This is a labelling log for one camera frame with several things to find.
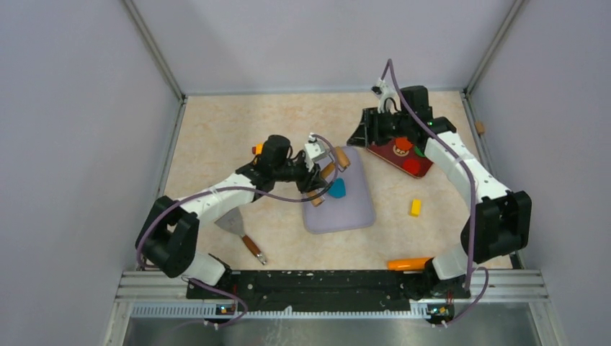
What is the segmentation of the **orange toy car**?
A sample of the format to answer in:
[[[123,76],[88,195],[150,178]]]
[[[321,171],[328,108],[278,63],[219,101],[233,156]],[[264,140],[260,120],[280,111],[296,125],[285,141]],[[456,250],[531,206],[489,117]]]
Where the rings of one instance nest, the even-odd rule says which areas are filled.
[[[252,154],[254,156],[260,156],[264,151],[264,143],[259,143],[251,148]]]

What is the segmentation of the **orange dough disc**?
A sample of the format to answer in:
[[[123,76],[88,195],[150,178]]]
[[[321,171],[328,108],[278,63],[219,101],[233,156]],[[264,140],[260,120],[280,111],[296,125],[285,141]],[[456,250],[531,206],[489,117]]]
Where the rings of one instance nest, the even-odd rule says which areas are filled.
[[[396,149],[400,151],[410,151],[413,147],[413,144],[405,137],[396,138],[394,141],[394,145]]]

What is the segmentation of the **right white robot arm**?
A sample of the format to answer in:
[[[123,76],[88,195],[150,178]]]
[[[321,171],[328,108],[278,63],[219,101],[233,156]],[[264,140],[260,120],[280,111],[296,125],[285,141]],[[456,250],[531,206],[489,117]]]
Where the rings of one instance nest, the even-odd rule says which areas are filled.
[[[365,108],[347,145],[369,148],[405,138],[438,166],[459,192],[470,215],[460,243],[425,262],[422,286],[432,297],[443,296],[452,280],[469,275],[475,264],[526,247],[532,200],[497,180],[466,148],[456,127],[446,117],[435,117],[425,86],[399,92],[401,108],[391,111],[396,93],[384,82],[372,87],[377,107]]]

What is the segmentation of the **yellow block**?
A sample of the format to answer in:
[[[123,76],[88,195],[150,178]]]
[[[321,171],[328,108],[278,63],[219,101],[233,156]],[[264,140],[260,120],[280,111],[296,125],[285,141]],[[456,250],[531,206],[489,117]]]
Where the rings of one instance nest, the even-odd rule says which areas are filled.
[[[422,210],[422,201],[419,199],[413,199],[411,201],[409,215],[412,217],[418,217],[421,214],[421,210]]]

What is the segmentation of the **red plate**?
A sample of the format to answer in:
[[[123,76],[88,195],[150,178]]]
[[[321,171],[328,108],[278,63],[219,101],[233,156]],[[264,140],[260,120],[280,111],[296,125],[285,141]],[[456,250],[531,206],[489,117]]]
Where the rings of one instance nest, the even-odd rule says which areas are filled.
[[[410,151],[400,151],[396,149],[394,145],[394,141],[395,141],[395,138],[389,141],[387,144],[382,145],[382,146],[376,146],[372,144],[369,147],[367,147],[366,150],[369,151],[371,154],[374,154],[377,157],[381,158],[382,160],[386,161],[387,163],[394,166],[395,168],[400,169],[402,172],[407,173],[408,175],[410,175],[413,178],[419,179],[419,178],[424,177],[427,174],[427,172],[430,170],[430,168],[432,167],[433,163],[430,160],[428,160],[427,157],[423,158],[423,157],[416,155],[414,151],[414,147],[415,147],[414,144]],[[403,169],[402,164],[407,159],[417,159],[420,161],[421,169],[417,175],[409,174],[408,172],[406,172]]]

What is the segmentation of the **blue dough piece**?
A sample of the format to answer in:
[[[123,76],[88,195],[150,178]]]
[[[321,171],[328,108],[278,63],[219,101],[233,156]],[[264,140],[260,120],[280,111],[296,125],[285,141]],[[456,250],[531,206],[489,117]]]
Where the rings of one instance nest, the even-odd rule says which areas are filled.
[[[336,199],[345,198],[347,195],[347,189],[344,180],[342,178],[335,179],[332,184],[329,184],[327,194]]]

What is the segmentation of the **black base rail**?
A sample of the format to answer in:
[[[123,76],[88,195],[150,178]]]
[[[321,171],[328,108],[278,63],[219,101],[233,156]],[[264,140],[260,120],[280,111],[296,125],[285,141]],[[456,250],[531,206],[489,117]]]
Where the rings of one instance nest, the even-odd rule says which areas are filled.
[[[422,273],[389,270],[243,270],[222,278],[219,290],[241,298],[250,312],[407,311],[423,298],[468,298],[463,278],[431,286]]]

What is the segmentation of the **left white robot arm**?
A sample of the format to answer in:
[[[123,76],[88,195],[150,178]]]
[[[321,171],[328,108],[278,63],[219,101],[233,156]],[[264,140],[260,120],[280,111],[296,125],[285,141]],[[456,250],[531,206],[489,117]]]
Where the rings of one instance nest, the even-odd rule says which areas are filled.
[[[177,200],[158,198],[135,242],[139,266],[159,269],[169,278],[198,280],[212,297],[226,296],[231,289],[229,266],[197,250],[200,226],[263,196],[273,198],[278,182],[295,183],[301,202],[318,202],[329,188],[319,165],[327,156],[339,163],[336,149],[320,135],[310,134],[297,153],[288,138],[270,135],[254,147],[249,163],[216,185]]]

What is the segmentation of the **wooden rolling pin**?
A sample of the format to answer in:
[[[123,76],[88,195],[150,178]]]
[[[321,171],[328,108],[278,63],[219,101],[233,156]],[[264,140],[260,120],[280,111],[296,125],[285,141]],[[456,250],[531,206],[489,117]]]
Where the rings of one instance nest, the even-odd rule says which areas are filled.
[[[332,184],[338,174],[351,164],[341,147],[336,146],[333,150],[330,148],[328,150],[329,155],[327,157],[330,158],[330,162],[323,169],[317,163],[315,164],[312,183],[309,184],[308,191],[305,192],[305,196],[314,208],[324,202],[324,194],[329,190],[329,184]]]

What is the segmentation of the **small wooden block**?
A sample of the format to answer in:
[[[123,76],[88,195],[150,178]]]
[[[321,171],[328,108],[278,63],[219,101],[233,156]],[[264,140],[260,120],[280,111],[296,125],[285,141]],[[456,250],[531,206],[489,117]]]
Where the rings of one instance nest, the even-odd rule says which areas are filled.
[[[476,121],[474,123],[475,129],[476,129],[476,133],[481,136],[486,132],[485,126],[481,121]]]

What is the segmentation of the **orange carrot toy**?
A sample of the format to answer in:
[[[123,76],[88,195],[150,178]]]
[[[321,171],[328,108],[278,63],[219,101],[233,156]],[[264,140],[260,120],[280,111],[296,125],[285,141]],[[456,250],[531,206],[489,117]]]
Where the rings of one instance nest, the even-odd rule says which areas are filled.
[[[387,261],[386,267],[387,270],[392,271],[419,272],[424,270],[426,263],[431,259],[431,257],[392,259]]]

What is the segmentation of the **lavender plastic tray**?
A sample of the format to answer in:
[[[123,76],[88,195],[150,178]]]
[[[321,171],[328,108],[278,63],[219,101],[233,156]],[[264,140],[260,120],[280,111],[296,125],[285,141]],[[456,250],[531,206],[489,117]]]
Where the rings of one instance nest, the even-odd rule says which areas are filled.
[[[336,199],[327,193],[324,202],[314,208],[311,203],[303,207],[305,229],[312,234],[363,229],[374,224],[376,212],[360,153],[353,147],[342,147],[351,165],[340,172],[338,178],[345,182],[347,195]]]

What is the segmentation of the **green dough disc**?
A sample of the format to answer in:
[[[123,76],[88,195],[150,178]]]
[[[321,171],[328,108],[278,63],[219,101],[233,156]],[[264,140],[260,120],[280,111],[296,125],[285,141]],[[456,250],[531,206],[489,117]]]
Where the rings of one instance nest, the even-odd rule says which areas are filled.
[[[414,147],[414,151],[416,153],[416,155],[426,158],[426,155],[424,154],[424,152],[417,146]]]

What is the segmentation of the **red dough disc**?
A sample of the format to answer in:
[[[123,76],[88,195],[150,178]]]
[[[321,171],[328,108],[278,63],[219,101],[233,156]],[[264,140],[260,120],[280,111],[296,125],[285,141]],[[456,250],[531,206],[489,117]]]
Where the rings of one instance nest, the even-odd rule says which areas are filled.
[[[403,169],[412,175],[417,175],[420,172],[421,164],[417,159],[407,159],[402,164]]]

